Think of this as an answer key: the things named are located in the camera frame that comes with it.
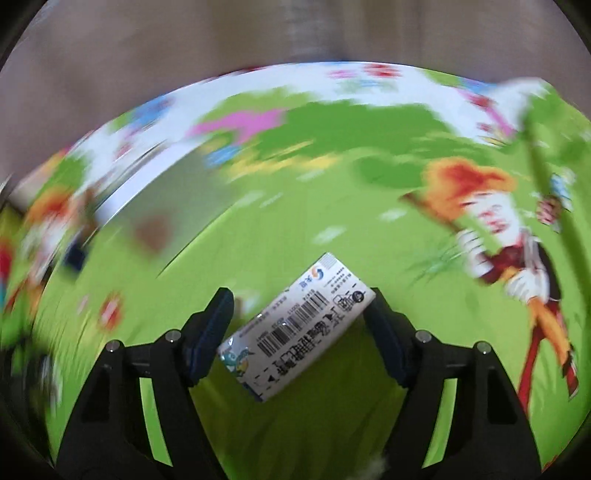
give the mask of green play mat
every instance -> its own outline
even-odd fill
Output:
[[[172,127],[158,130],[166,122]],[[516,389],[526,358],[535,360],[527,410],[542,462],[568,444],[589,398],[591,123],[548,84],[487,85],[368,63],[234,74],[185,87],[101,127],[60,154],[49,182],[82,188],[89,176],[103,174],[104,158],[113,162],[142,136],[180,129],[203,139],[200,148],[231,181],[237,201],[162,272],[114,228],[95,237],[79,275],[64,265],[55,269],[34,322],[63,381],[48,418],[55,454],[106,341],[151,342],[202,310],[220,286],[242,301],[229,335],[327,251],[379,287],[416,328],[447,343],[490,342]],[[409,192],[431,208],[401,198]],[[477,211],[479,195],[502,201]],[[560,214],[549,207],[556,199]],[[486,223],[497,208],[497,223]],[[471,244],[449,222],[481,238],[496,255],[492,264],[482,260],[469,270]],[[522,233],[509,244],[503,232],[513,227]],[[491,280],[514,252],[525,255],[522,283],[513,283],[518,291],[500,273]],[[13,288],[25,265],[15,267]],[[534,341],[539,351],[532,354],[537,320],[525,305],[528,288],[565,329],[571,363],[564,368],[548,340]],[[118,318],[107,329],[100,318],[113,299]],[[569,365],[579,373],[577,391]],[[347,478],[379,455],[404,399],[362,319],[266,403],[257,403],[219,359],[191,394],[233,480]],[[142,396],[154,456],[168,462],[147,382]],[[449,381],[428,463],[443,456],[453,396]]]

